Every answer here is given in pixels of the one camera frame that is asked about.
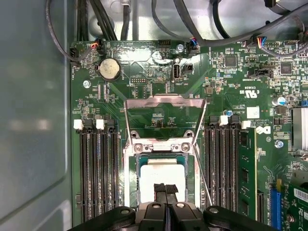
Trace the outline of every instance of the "chip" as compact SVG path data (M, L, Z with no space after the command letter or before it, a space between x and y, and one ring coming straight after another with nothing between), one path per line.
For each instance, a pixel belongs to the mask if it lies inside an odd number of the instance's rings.
M247 202L246 202L246 201L241 201L241 207L242 207L243 213L244 213L246 216L248 216L248 215L249 215L249 214L248 214L249 206L248 206Z
M225 56L225 66L236 67L236 56L235 55Z
M242 132L240 139L241 139L241 141L240 141L241 146L247 147L248 146L248 134L245 133L245 132Z
M290 75L290 74L292 74L292 63L290 63L290 62L282 62L280 64L280 73L282 75Z
M243 177L243 181L248 183L248 171L246 169L242 169L242 177Z

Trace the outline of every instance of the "black plastic bracket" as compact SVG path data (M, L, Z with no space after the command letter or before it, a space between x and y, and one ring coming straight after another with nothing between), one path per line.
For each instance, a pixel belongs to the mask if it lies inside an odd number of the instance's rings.
M121 206L82 223L70 231L113 231L135 223L136 213L132 208Z

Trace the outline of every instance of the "gray cable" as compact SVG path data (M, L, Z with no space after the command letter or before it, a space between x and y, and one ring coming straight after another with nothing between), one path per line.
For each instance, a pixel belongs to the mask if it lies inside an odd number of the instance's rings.
M266 54L269 54L269 55L272 55L274 57L278 57L278 58L283 58L283 57L292 57L294 55L297 55L301 52L303 52L304 50L308 49L308 43L306 43L302 48L298 49L297 51L295 52L292 52L292 53L289 53L289 54L278 54L278 53L275 53L273 51L270 51L270 50L267 50L266 48L262 47L261 50L263 52L265 52Z
M191 17L189 16L188 10L185 6L185 3L183 0L173 0L176 8L178 10L178 13L182 19L182 21L184 22L184 24L186 25L186 27L190 30L193 31L194 33L192 33L192 35L197 39L197 41L199 42L200 46L208 46L208 47L218 47L218 46L226 46L229 45L231 43L235 43L238 41L244 41L244 40L248 40L253 36L257 36L260 34L265 33L266 31L276 27L277 25L281 24L282 22L284 22L285 20L292 18L294 15L298 15L306 10L308 10L308 3L298 7L297 9L289 12L288 14L276 19L275 21L259 28L256 29L254 31L245 33L243 35L239 35L239 36L235 36L233 38L226 38L226 39L219 39L219 40L207 40L207 39L202 39L202 37L200 36L197 28L195 27L195 25L193 24L193 21L191 19Z
M51 38L54 44L56 45L57 49L61 52L61 54L64 55L67 59L74 61L74 62L80 62L81 60L86 58L88 54L91 53L92 47L89 47L88 49L86 49L86 51L83 54L81 54L78 58L72 57L68 53L66 53L65 50L62 48L61 44L59 43L56 37L56 34L54 32L52 22L51 22L51 17L50 17L50 5L51 5L51 0L46 0L45 17L46 17L47 24L48 24L48 30L50 32L50 35L51 35Z
M179 40L182 40L182 41L185 41L185 42L190 42L190 39L189 38L184 38L184 37L181 37L173 32L171 32L170 30L168 30L163 24L162 22L159 20L159 18L157 17L157 14L156 14L156 0L152 0L152 17L154 19L154 22L156 23L156 25L159 27L159 29L161 29L162 31L164 31L166 34L174 37L174 38L177 38Z

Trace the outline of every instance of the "blue wire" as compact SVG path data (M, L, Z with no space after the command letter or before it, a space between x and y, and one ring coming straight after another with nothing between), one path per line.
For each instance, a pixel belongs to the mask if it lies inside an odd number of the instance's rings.
M264 47L265 41L266 41L266 37L264 37L263 40L262 40L262 47Z
M191 42L193 42L193 45L194 45L194 46L197 46L197 43L196 43L195 40L191 39Z

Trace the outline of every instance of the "dimm slot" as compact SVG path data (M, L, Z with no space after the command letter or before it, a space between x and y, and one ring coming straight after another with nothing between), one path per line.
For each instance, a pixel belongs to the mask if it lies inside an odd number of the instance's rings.
M102 161L102 195L103 195L103 212L107 212L109 203L108 189L108 134L102 133L101 137L101 161Z
M231 173L231 210L237 211L238 202L238 129L236 127L231 127L230 130L230 173Z
M211 177L211 155L210 155L210 135L211 130L206 129L205 130L205 180L206 184L208 186L209 192L211 193L211 187L212 187L212 177ZM209 207L207 194L205 194L205 207Z
M99 146L97 145L97 134L93 134L93 160L92 160L92 175L93 175L93 215L94 217L99 215L99 165L98 165L98 155L99 155Z
M226 158L227 158L227 146L228 144L228 129L221 128L219 131L219 195L220 200L218 206L225 208L227 206L226 201Z
M113 208L118 207L118 137L117 132L111 134L112 165L113 165Z
M79 135L79 150L80 150L80 197L81 197L81 221L82 223L86 220L86 191L87 188L85 185L85 162L84 162L84 156L85 156L85 135L80 133Z

